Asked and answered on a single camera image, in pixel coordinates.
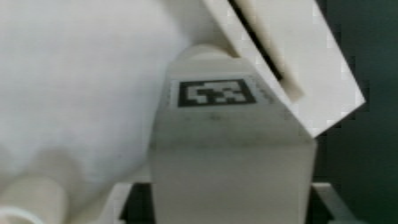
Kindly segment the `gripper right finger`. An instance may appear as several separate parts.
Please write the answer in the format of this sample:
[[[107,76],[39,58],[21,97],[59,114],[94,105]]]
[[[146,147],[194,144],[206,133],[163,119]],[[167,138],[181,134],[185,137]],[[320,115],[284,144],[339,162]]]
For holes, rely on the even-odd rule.
[[[311,186],[332,216],[332,220],[327,222],[327,224],[362,224],[362,221],[354,215],[332,184],[329,182],[314,182]]]

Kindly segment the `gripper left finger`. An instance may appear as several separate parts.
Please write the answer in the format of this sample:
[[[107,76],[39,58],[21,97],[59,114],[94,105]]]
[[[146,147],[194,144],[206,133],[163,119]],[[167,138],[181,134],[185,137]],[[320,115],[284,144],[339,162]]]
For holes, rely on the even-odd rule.
[[[103,208],[103,224],[153,224],[151,184],[117,183]]]

